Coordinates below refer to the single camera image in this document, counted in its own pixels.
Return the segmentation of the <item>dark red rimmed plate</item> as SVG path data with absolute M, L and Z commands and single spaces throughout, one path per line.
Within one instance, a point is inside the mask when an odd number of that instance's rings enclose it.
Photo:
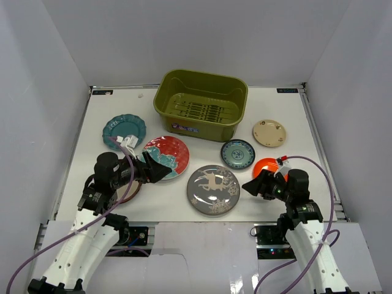
M 124 200 L 121 202 L 121 204 L 131 201 L 139 193 L 141 186 L 142 186 L 142 183 L 140 183 L 138 181 L 133 181 L 131 188 L 129 189 L 128 193 L 126 194 L 126 196 L 125 196 Z M 123 186 L 122 188 L 120 188 L 116 191 L 117 196 L 118 196 L 118 199 L 116 202 L 119 202 L 120 198 L 124 195 L 127 188 L 128 188 L 128 184 L 126 184 L 125 186 Z

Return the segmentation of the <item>red and teal patterned plate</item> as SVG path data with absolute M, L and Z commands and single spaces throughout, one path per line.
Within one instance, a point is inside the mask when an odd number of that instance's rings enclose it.
M 160 136 L 148 142 L 142 150 L 158 163 L 171 168 L 171 173 L 163 180 L 171 180 L 181 175 L 189 165 L 190 152 L 187 145 L 172 136 Z

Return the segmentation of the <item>orange plastic plate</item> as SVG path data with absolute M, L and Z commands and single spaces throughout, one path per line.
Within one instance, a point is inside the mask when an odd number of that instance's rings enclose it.
M 253 168 L 253 172 L 252 172 L 253 178 L 256 178 L 263 169 L 275 173 L 275 171 L 277 170 L 277 164 L 275 159 L 271 157 L 266 157 L 264 159 L 259 160 Z

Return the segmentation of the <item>small blue green dish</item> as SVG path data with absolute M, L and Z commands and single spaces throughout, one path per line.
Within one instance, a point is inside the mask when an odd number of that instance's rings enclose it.
M 220 150 L 222 161 L 234 170 L 244 170 L 255 160 L 255 149 L 250 143 L 241 139 L 229 140 Z

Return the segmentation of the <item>grey deer pattern plate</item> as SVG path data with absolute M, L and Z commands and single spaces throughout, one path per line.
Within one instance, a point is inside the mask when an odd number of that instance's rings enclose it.
M 240 190 L 239 181 L 229 169 L 205 165 L 190 176 L 186 192 L 197 211 L 207 216 L 221 216 L 236 206 Z

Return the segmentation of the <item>cream plate with calligraphy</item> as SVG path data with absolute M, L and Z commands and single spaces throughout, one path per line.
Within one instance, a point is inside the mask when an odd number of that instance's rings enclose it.
M 282 146 L 287 138 L 284 126 L 272 119 L 257 122 L 253 126 L 252 133 L 261 145 L 269 148 Z

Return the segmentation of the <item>teal scalloped plate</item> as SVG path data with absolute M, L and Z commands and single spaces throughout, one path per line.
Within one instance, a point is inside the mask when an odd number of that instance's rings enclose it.
M 109 139 L 110 137 L 127 137 L 134 135 L 138 138 L 136 146 L 140 145 L 146 137 L 146 124 L 141 117 L 132 114 L 123 114 L 109 120 L 102 130 L 103 143 L 111 150 L 120 149 Z

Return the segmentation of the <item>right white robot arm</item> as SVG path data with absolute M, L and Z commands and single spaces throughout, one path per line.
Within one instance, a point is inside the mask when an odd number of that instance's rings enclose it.
M 242 188 L 253 196 L 285 203 L 286 212 L 277 220 L 275 236 L 290 245 L 301 273 L 283 293 L 291 291 L 302 280 L 309 288 L 306 293 L 353 293 L 327 241 L 331 223 L 324 224 L 320 208 L 311 200 L 309 175 L 304 170 L 289 170 L 287 179 L 280 173 L 262 170 Z

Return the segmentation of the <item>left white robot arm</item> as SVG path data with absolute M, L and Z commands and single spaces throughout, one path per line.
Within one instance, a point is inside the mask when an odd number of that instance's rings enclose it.
M 40 279 L 32 279 L 28 293 L 85 293 L 89 280 L 115 244 L 129 239 L 127 217 L 112 211 L 120 203 L 123 186 L 156 183 L 172 172 L 147 152 L 143 160 L 112 152 L 100 154 L 94 173 L 86 180 L 70 233 L 59 240 L 61 248 Z

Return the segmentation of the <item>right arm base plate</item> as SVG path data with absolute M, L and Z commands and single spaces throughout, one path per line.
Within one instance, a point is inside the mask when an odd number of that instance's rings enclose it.
M 250 229 L 249 234 L 259 246 L 288 245 L 277 225 L 257 225 Z

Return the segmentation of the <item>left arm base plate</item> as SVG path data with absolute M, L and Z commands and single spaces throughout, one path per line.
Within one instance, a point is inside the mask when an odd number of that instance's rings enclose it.
M 127 227 L 120 229 L 117 246 L 146 246 L 148 243 L 148 227 Z

